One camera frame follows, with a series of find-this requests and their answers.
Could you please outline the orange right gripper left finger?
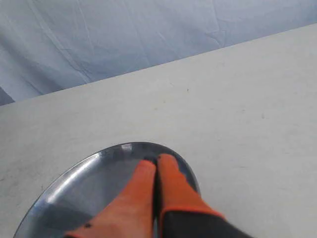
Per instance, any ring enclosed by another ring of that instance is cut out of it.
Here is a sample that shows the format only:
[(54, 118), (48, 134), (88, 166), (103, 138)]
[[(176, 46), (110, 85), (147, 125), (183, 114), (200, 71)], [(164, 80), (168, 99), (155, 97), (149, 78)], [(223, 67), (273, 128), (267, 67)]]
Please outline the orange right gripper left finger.
[(122, 192), (97, 216), (65, 238), (151, 238), (156, 166), (141, 160)]

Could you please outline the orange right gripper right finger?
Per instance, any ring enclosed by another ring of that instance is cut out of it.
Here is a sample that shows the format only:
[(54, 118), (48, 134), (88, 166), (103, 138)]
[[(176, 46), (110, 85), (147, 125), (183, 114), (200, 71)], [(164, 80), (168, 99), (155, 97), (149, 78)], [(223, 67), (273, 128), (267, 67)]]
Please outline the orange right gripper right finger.
[(249, 238), (206, 204), (181, 173), (177, 160), (161, 154), (157, 160), (162, 238)]

